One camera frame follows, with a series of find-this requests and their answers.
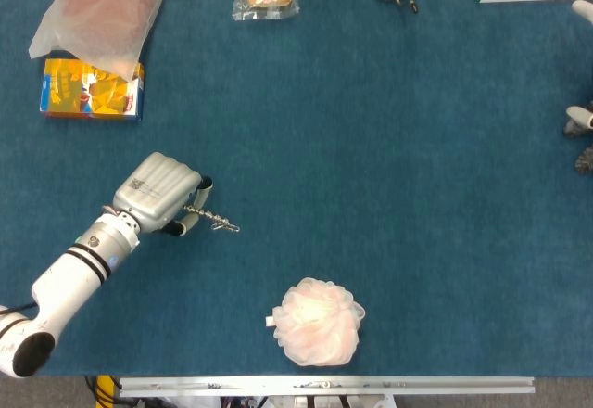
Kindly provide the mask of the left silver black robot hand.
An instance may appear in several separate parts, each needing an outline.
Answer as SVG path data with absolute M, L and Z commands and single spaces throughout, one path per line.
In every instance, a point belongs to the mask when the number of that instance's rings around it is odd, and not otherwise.
M 213 187 L 208 176 L 159 152 L 150 154 L 115 192 L 112 208 L 129 214 L 143 234 L 164 232 L 184 236 L 199 221 L 188 211 L 177 221 L 183 207 L 201 209 Z

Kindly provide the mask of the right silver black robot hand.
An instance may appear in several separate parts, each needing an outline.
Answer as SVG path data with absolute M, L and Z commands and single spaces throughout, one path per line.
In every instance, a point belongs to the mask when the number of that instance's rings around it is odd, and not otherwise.
M 575 0 L 572 3 L 572 10 L 593 26 L 593 2 Z M 566 109 L 566 114 L 579 127 L 585 130 L 593 130 L 593 111 L 583 107 L 571 106 Z

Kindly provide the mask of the yellow blue snack box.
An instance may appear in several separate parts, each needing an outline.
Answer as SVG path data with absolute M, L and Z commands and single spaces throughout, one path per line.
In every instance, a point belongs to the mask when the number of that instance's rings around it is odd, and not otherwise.
M 126 81 L 78 59 L 49 58 L 44 63 L 40 112 L 55 118 L 139 121 L 144 83 L 142 64 Z

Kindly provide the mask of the translucent bag with pink contents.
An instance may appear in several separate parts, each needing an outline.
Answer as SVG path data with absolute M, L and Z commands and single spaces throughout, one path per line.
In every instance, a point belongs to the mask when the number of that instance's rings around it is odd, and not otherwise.
M 55 50 L 129 81 L 163 0 L 54 0 L 29 47 Z

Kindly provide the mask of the white mesh bath pouf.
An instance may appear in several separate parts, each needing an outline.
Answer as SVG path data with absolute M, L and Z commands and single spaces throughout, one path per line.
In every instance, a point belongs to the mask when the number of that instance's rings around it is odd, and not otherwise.
M 306 277 L 265 318 L 284 355 L 298 366 L 341 366 L 359 345 L 365 309 L 332 281 Z

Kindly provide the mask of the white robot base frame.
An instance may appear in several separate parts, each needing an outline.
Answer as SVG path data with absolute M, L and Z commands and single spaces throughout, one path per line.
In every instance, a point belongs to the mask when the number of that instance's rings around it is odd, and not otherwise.
M 176 396 L 171 408 L 403 408 L 392 395 Z

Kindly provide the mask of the aluminium profile rail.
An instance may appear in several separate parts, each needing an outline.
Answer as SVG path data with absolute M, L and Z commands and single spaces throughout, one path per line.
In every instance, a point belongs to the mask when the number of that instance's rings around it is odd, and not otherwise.
M 125 377 L 128 398 L 179 396 L 533 394 L 524 376 L 187 376 Z

